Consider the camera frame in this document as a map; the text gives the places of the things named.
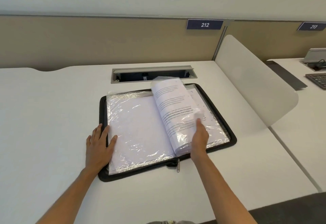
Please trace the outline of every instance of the zipper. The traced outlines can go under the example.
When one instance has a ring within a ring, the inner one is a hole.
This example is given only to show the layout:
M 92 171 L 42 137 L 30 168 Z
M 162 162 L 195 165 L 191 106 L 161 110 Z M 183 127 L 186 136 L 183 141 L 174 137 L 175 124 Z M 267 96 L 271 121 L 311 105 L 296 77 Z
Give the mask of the zipper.
M 177 173 L 180 172 L 180 159 L 178 159 L 178 164 L 177 164 Z

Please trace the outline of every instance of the desk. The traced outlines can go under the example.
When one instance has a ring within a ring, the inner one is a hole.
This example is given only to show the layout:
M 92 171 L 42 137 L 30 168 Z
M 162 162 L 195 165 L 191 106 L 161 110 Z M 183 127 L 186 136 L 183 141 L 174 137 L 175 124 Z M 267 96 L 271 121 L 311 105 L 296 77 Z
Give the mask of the desk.
M 308 87 L 297 91 L 298 105 L 271 128 L 319 191 L 326 191 L 326 91 L 305 78 L 314 71 L 300 60 L 273 59 Z
M 247 209 L 317 192 L 214 61 L 0 69 L 0 222 L 36 222 L 78 176 L 102 96 L 150 88 L 111 84 L 113 68 L 177 65 L 194 68 L 198 78 L 184 83 L 204 89 L 238 139 L 209 156 Z M 179 173 L 162 167 L 109 183 L 96 178 L 76 223 L 166 219 L 214 219 L 191 160 L 181 162 Z

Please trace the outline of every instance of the page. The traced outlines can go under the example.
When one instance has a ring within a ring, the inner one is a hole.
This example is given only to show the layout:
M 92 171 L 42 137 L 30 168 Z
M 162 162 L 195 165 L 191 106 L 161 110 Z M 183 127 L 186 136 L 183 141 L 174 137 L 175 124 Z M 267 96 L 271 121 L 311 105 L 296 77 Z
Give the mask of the page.
M 175 154 L 189 153 L 200 109 L 179 78 L 156 83 L 152 92 Z
M 108 100 L 108 119 L 118 136 L 109 174 L 175 157 L 153 96 Z
M 228 142 L 229 139 L 227 138 L 226 134 L 224 133 L 222 127 L 216 121 L 213 114 L 208 110 L 204 100 L 199 95 L 197 89 L 195 89 L 195 88 L 188 89 L 188 93 L 193 98 L 193 100 L 195 101 L 197 106 L 199 108 L 201 108 L 204 112 L 204 116 L 202 118 L 202 124 L 205 126 L 205 128 L 209 134 L 207 146 L 209 147 L 209 144 L 216 142 L 216 141 Z

